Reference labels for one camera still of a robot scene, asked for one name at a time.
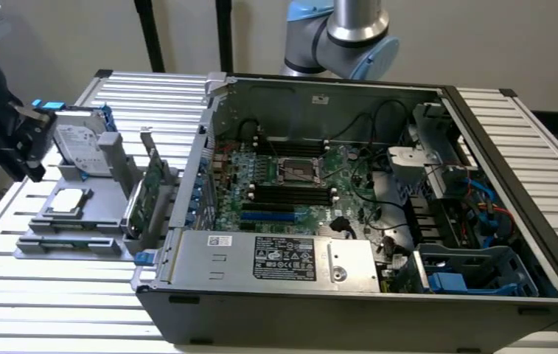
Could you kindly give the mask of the black RAM slot bank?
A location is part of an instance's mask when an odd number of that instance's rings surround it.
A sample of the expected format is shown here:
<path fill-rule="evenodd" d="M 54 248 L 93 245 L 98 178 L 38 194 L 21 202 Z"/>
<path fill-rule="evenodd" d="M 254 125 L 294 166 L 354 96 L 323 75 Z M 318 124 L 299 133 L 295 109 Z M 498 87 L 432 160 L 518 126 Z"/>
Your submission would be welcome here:
<path fill-rule="evenodd" d="M 334 194 L 330 189 L 318 187 L 255 185 L 247 190 L 249 199 L 262 204 L 290 204 L 330 206 Z"/>
<path fill-rule="evenodd" d="M 258 155 L 317 158 L 326 152 L 322 142 L 261 140 L 254 148 Z"/>

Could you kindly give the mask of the blue expansion slot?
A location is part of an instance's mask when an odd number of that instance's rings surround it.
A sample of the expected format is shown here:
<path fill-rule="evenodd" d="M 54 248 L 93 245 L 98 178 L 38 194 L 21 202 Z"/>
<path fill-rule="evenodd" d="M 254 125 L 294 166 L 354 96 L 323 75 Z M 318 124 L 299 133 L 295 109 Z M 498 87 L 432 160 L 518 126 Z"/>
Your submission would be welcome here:
<path fill-rule="evenodd" d="M 294 223 L 297 221 L 297 215 L 290 212 L 243 212 L 241 214 L 241 220 Z"/>

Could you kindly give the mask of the silver hard disk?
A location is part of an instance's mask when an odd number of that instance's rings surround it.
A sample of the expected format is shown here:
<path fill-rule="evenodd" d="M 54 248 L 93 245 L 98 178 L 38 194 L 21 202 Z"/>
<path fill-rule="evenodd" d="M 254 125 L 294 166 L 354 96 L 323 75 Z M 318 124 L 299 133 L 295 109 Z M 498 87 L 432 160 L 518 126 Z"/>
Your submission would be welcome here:
<path fill-rule="evenodd" d="M 57 120 L 55 142 L 66 162 L 87 175 L 105 177 L 110 170 L 98 145 L 101 134 L 83 126 L 58 125 Z"/>

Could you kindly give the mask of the blue disk caddy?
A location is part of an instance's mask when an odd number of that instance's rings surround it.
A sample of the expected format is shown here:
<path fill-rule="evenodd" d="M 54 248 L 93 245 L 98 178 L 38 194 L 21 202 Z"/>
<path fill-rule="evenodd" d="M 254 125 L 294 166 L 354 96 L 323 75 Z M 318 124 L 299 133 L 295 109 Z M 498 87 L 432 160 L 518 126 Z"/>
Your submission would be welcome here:
<path fill-rule="evenodd" d="M 83 126 L 98 134 L 117 131 L 113 110 L 107 105 L 94 108 L 37 99 L 33 101 L 33 107 L 54 111 L 58 125 Z"/>

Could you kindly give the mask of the silver CPU chip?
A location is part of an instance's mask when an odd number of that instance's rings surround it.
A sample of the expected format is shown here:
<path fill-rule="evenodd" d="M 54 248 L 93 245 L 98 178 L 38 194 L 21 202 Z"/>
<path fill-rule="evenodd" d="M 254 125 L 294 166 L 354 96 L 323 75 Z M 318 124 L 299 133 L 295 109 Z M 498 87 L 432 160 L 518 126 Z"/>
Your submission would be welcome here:
<path fill-rule="evenodd" d="M 90 189 L 66 188 L 61 189 L 51 199 L 46 213 L 71 213 L 75 212 L 90 199 L 93 191 Z"/>

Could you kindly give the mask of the grey parts rack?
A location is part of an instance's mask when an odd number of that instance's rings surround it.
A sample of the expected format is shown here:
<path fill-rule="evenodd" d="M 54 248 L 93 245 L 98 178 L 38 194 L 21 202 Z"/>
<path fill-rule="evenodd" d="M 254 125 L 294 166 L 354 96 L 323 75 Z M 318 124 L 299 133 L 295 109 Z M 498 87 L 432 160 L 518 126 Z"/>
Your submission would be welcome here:
<path fill-rule="evenodd" d="M 90 176 L 83 173 L 74 165 L 69 164 L 62 156 L 62 163 L 58 169 L 62 174 L 55 188 L 34 218 L 78 221 L 115 221 L 119 227 L 115 229 L 57 229 L 57 228 L 31 228 L 19 237 L 35 238 L 113 238 L 119 247 L 119 254 L 95 254 L 89 250 L 53 249 L 45 253 L 25 253 L 18 247 L 14 256 L 19 259 L 38 260 L 107 260 L 131 261 L 134 255 L 145 249 L 154 249 L 159 244 L 163 234 L 167 211 L 175 195 L 178 183 L 178 170 L 170 168 L 169 179 L 159 188 L 157 208 L 153 215 L 147 232 L 139 240 L 131 240 L 121 227 L 122 217 L 129 204 L 130 194 L 139 182 L 141 175 L 146 167 L 138 167 L 134 157 L 126 154 L 122 146 L 122 134 L 118 132 L 105 132 L 99 136 L 98 145 L 103 151 L 110 175 L 105 177 Z M 61 189 L 79 188 L 93 191 L 90 199 L 85 205 L 71 213 L 46 213 L 47 206 L 53 197 Z"/>

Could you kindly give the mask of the black stand pole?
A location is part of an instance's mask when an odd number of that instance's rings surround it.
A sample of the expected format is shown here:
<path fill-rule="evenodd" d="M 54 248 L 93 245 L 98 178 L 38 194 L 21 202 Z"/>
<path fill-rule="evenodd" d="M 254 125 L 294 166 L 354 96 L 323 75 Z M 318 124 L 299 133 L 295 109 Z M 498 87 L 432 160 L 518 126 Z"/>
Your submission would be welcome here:
<path fill-rule="evenodd" d="M 219 65 L 223 72 L 234 71 L 231 11 L 233 0 L 215 0 Z"/>
<path fill-rule="evenodd" d="M 159 33 L 155 22 L 153 0 L 134 0 L 134 6 L 139 17 L 151 69 L 157 73 L 165 73 L 166 66 L 159 43 Z"/>

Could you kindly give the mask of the green graphics card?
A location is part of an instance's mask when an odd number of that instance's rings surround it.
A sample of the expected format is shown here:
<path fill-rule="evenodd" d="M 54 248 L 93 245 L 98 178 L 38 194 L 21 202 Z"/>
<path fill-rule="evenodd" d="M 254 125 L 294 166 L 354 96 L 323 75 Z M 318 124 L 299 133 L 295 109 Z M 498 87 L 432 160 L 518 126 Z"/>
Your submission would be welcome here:
<path fill-rule="evenodd" d="M 130 194 L 121 223 L 122 230 L 131 240 L 139 240 L 149 230 L 157 208 L 159 188 L 170 174 L 170 168 L 162 160 L 155 146 L 151 129 L 147 127 L 141 129 L 141 140 L 149 154 L 149 164 Z"/>

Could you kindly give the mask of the blue case latch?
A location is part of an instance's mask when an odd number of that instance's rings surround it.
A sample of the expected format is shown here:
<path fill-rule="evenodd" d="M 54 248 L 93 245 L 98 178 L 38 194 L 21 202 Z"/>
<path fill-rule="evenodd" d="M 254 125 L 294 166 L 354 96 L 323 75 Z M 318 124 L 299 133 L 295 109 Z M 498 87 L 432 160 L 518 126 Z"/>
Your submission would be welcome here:
<path fill-rule="evenodd" d="M 134 255 L 135 266 L 150 267 L 155 265 L 158 258 L 158 249 L 146 249 Z"/>

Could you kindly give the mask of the CPU socket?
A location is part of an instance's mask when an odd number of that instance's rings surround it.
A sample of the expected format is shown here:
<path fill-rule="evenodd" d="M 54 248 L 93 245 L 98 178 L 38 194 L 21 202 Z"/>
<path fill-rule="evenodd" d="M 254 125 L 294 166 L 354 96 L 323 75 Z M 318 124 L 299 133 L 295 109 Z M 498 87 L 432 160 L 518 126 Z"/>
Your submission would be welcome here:
<path fill-rule="evenodd" d="M 271 160 L 270 182 L 278 185 L 322 185 L 321 159 L 277 157 Z"/>

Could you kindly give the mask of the silver power supply unit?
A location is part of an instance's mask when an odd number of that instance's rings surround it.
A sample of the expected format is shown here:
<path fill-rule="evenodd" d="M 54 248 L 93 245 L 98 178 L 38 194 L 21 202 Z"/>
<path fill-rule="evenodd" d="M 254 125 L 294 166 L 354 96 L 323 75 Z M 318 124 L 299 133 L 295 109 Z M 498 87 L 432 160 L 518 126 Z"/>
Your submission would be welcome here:
<path fill-rule="evenodd" d="M 376 294 L 366 240 L 187 231 L 171 249 L 163 280 L 177 290 L 266 294 Z"/>

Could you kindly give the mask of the green motherboard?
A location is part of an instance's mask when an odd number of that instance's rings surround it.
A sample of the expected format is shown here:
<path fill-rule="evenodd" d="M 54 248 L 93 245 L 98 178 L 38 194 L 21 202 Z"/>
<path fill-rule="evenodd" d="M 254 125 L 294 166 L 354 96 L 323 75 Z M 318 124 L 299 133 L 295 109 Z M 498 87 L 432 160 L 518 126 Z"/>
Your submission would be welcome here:
<path fill-rule="evenodd" d="M 330 189 L 330 206 L 262 204 L 249 199 L 247 190 L 270 182 L 271 160 L 279 156 L 258 155 L 258 142 L 225 142 L 214 158 L 215 191 L 218 197 L 214 228 L 218 231 L 261 232 L 269 234 L 322 235 L 345 238 L 362 236 L 361 226 L 374 200 L 374 180 L 369 167 L 361 163 L 368 149 L 352 145 L 325 145 L 321 159 L 322 185 Z M 315 187 L 309 185 L 285 185 Z M 294 223 L 242 221 L 243 212 L 290 212 Z"/>

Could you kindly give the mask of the black open PC case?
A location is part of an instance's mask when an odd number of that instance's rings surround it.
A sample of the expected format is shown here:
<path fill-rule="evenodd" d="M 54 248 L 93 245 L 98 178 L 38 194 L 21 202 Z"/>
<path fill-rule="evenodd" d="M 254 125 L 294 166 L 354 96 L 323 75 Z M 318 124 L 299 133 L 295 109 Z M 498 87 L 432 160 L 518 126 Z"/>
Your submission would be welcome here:
<path fill-rule="evenodd" d="M 401 146 L 413 110 L 444 105 L 465 157 L 478 166 L 461 198 L 436 198 L 397 180 L 388 149 Z M 133 288 L 173 344 L 494 353 L 558 332 L 558 112 L 533 112 L 510 89 L 218 74 L 179 184 L 170 231 Z M 372 246 L 376 294 L 177 290 L 163 280 L 187 231 L 214 228 L 213 162 L 225 142 L 322 142 L 368 149 L 374 200 L 360 230 Z M 510 247 L 540 296 L 436 294 L 417 247 Z"/>

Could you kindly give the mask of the metal disk bay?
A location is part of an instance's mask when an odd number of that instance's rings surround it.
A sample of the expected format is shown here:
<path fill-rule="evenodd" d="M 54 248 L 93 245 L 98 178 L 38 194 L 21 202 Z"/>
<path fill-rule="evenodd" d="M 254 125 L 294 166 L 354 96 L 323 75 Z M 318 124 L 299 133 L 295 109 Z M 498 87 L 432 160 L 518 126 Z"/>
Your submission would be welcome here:
<path fill-rule="evenodd" d="M 397 180 L 405 187 L 426 188 L 436 198 L 461 198 L 470 189 L 469 179 L 478 173 L 478 166 L 462 153 L 454 119 L 440 103 L 420 104 L 413 118 L 401 146 L 434 151 L 442 164 L 410 176 L 394 173 Z"/>

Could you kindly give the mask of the blue plastic drive cage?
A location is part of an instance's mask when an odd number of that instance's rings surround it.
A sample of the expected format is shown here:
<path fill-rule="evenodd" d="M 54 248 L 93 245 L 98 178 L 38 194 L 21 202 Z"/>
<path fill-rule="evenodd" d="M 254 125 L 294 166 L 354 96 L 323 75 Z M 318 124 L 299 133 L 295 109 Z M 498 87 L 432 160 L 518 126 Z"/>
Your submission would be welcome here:
<path fill-rule="evenodd" d="M 422 244 L 417 251 L 429 290 L 436 294 L 540 296 L 521 257 L 508 246 L 450 249 Z"/>

